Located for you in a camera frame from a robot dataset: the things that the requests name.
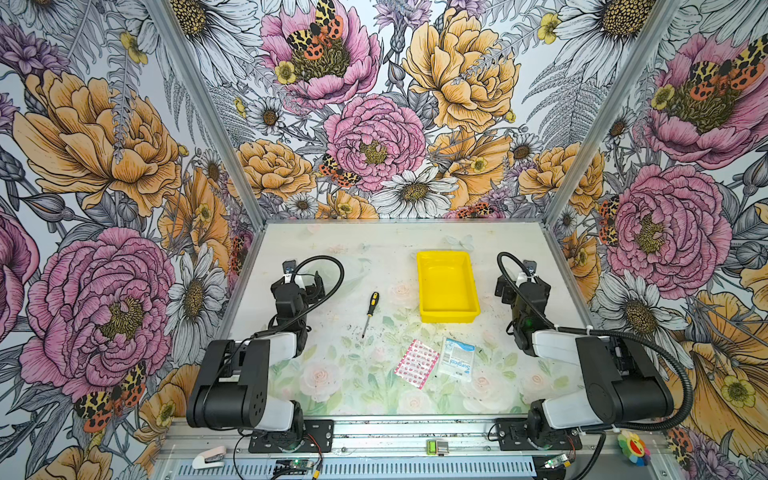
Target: purple flower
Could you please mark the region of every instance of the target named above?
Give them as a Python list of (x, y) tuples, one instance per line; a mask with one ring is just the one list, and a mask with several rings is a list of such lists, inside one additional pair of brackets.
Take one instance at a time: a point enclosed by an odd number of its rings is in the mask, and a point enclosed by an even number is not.
[(109, 391), (140, 362), (156, 372), (170, 352), (163, 330), (174, 281), (163, 250), (128, 228), (54, 253), (29, 290), (36, 336), (24, 345), (22, 378), (63, 387), (76, 400)]
[(488, 0), (449, 0), (448, 8), (455, 8), (457, 12), (466, 10), (470, 17), (482, 18), (488, 10)]
[(16, 70), (22, 77), (42, 76), (51, 70), (56, 75), (69, 71), (69, 59), (34, 32), (25, 34), (18, 25), (0, 23), (0, 63)]
[(0, 134), (10, 135), (13, 132), (13, 114), (18, 111), (8, 94), (0, 94)]
[(374, 7), (379, 12), (376, 16), (376, 25), (379, 30), (405, 21), (411, 29), (416, 30), (424, 23), (429, 23), (429, 15), (432, 13), (430, 0), (379, 0)]
[(668, 71), (657, 74), (650, 117), (644, 124), (645, 139), (654, 151), (713, 170), (730, 164), (768, 135), (768, 75), (760, 75), (743, 90), (728, 87), (703, 100), (691, 97), (693, 65), (703, 61), (720, 65), (748, 45), (730, 43), (718, 44), (716, 35), (705, 39), (696, 34), (667, 62)]
[(422, 122), (410, 108), (381, 95), (357, 97), (341, 115), (325, 123), (328, 154), (345, 170), (358, 174), (361, 190), (378, 191), (382, 182), (424, 161)]
[(723, 195), (709, 175), (692, 165), (647, 165), (619, 196), (618, 245), (608, 247), (608, 261), (617, 274), (629, 270), (658, 285), (663, 298), (692, 295), (728, 255), (731, 229), (722, 212)]
[(720, 447), (704, 434), (689, 429), (690, 444), (693, 448), (697, 478), (706, 480), (739, 480), (739, 468), (726, 455), (720, 453)]
[(309, 14), (296, 12), (290, 16), (281, 11), (279, 16), (267, 15), (261, 20), (262, 49), (266, 51), (260, 57), (262, 65), (275, 70), (278, 81), (301, 108), (341, 104), (376, 84), (381, 57), (377, 35), (368, 35), (354, 8), (347, 12), (341, 2), (335, 2), (335, 6), (343, 22), (342, 37), (324, 47), (328, 51), (314, 60), (294, 54), (286, 40), (295, 31), (310, 28), (315, 21), (314, 6)]
[(38, 269), (38, 246), (19, 222), (0, 212), (0, 342), (11, 332), (24, 304), (24, 284)]

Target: pink peony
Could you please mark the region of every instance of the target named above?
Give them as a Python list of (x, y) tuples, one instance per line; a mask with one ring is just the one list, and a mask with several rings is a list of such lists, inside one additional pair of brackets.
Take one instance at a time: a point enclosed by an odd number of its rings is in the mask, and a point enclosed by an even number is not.
[(328, 154), (343, 170), (362, 178), (357, 184), (362, 190), (381, 190), (383, 181), (416, 170), (424, 161), (422, 122), (413, 110), (387, 97), (354, 98), (341, 115), (331, 115), (325, 127)]
[(24, 304), (24, 284), (39, 264), (35, 241), (15, 218), (0, 212), (0, 342), (16, 325)]
[(737, 47), (731, 47), (730, 41), (718, 45), (715, 35), (704, 39), (696, 34), (667, 62), (668, 71), (660, 71), (656, 77), (658, 90), (644, 125), (645, 138), (654, 151), (713, 170), (744, 155), (768, 134), (768, 74), (743, 91), (728, 88), (705, 101), (690, 96), (694, 86), (688, 79), (691, 65), (699, 61), (721, 65), (746, 47), (746, 42)]
[(29, 290), (36, 336), (24, 345), (22, 378), (76, 400), (119, 384), (139, 362), (156, 372), (170, 351), (163, 329), (174, 281), (163, 250), (128, 228), (54, 253)]
[[(327, 63), (333, 72), (324, 74), (308, 81), (301, 78), (285, 85), (285, 88), (303, 108), (322, 108), (323, 105), (340, 104), (348, 101), (359, 93), (366, 93), (376, 84), (379, 73), (379, 57), (381, 48), (377, 35), (368, 36), (366, 27), (360, 25), (357, 11), (352, 8), (349, 13), (341, 5), (334, 2), (336, 15), (343, 21), (341, 48), (349, 54), (349, 65), (339, 71), (338, 62), (325, 62), (325, 59), (313, 60), (316, 65)], [(293, 16), (280, 11), (279, 16), (267, 15), (261, 20), (262, 49), (267, 55), (261, 56), (262, 65), (274, 69), (280, 62), (293, 64), (293, 50), (288, 45), (286, 37), (295, 31), (308, 30), (310, 23), (315, 21), (315, 7), (305, 14), (297, 11)]]
[(615, 273), (629, 270), (675, 300), (695, 293), (725, 261), (731, 229), (715, 181), (691, 165), (641, 168), (619, 196), (618, 245), (608, 247)]

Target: orange peony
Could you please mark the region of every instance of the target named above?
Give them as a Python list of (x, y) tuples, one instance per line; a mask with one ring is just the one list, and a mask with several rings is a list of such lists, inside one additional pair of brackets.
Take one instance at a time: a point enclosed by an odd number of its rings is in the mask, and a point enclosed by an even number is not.
[(499, 184), (504, 178), (511, 137), (491, 135), (475, 137), (470, 131), (458, 129), (441, 134), (428, 150), (439, 163), (448, 163), (443, 177), (456, 177), (458, 190), (452, 192), (451, 210), (471, 205), (491, 190), (491, 182)]
[(501, 45), (497, 33), (481, 30), (480, 21), (464, 10), (456, 13), (450, 8), (444, 23), (441, 32), (429, 23), (416, 29), (402, 67), (419, 83), (412, 91), (435, 93), (438, 126), (483, 132), (496, 123), (493, 117), (509, 112), (520, 64), (515, 65), (510, 52), (481, 74), (455, 81), (484, 54), (498, 52)]
[[(694, 369), (694, 408), (684, 425), (712, 439), (733, 430), (730, 449), (736, 455), (762, 455), (768, 445), (768, 324), (732, 293), (700, 291), (694, 298), (694, 327), (680, 346)], [(683, 390), (670, 370), (667, 384), (680, 407)]]
[(80, 447), (69, 447), (27, 480), (109, 480), (111, 463), (112, 454), (102, 452), (97, 446), (87, 455)]
[(42, 80), (29, 75), (27, 89), (48, 116), (16, 113), (13, 138), (27, 155), (29, 167), (42, 178), (44, 192), (90, 193), (83, 208), (101, 201), (107, 189), (134, 200), (142, 217), (159, 207), (163, 196), (181, 186), (179, 149), (160, 115), (146, 98), (132, 94), (133, 109), (123, 140), (122, 160), (115, 158), (118, 131), (114, 124), (111, 90), (103, 78), (88, 85), (62, 72), (46, 71)]
[(600, 259), (598, 258), (598, 239), (588, 237), (583, 233), (580, 237), (576, 232), (563, 240), (563, 255), (568, 260), (576, 279), (576, 284), (584, 300), (589, 302), (598, 289), (600, 281)]
[[(288, 200), (291, 195), (308, 192), (316, 186), (312, 164), (281, 142), (246, 142), (235, 154), (257, 198), (267, 192)], [(236, 196), (231, 180), (227, 186)]]
[[(533, 158), (535, 168), (524, 170), (519, 177), (520, 195), (535, 195), (543, 197), (548, 192), (557, 191), (571, 168), (580, 142), (568, 145), (566, 148), (555, 147), (545, 150)], [(603, 195), (603, 167), (605, 156), (599, 151), (592, 158), (584, 176), (579, 180), (576, 191), (571, 195), (569, 203), (581, 215), (589, 214), (597, 206), (598, 198)]]
[(363, 197), (350, 195), (343, 190), (328, 194), (327, 205), (319, 204), (315, 218), (343, 218), (346, 220), (377, 219), (379, 215), (373, 205)]
[(173, 253), (200, 252), (204, 243), (214, 249), (214, 260), (227, 272), (230, 267), (230, 236), (227, 209), (214, 194), (218, 186), (206, 177), (203, 169), (194, 169), (194, 176), (184, 178), (184, 193), (174, 192), (163, 206), (157, 230), (164, 249)]

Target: rose pattern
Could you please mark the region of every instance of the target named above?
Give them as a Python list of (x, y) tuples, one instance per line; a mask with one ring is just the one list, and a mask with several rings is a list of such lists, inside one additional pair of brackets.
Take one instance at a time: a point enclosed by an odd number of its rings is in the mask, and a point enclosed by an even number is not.
[(175, 277), (165, 252), (127, 228), (54, 253), (29, 291), (35, 336), (24, 345), (22, 378), (76, 400), (117, 385), (139, 362), (154, 373), (170, 351), (163, 330)]

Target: metal vent grille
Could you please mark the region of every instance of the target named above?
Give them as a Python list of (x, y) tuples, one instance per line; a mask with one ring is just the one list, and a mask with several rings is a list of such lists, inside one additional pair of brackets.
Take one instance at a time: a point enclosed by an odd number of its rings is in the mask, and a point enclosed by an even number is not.
[[(237, 461), (246, 480), (270, 478), (275, 460), (245, 458)], [(465, 458), (326, 458), (323, 480), (357, 478), (509, 478), (533, 477), (536, 469), (529, 456)], [(284, 475), (281, 478), (309, 478), (308, 475)], [(192, 469), (192, 461), (179, 465), (175, 480), (240, 480), (227, 460), (224, 467)]]

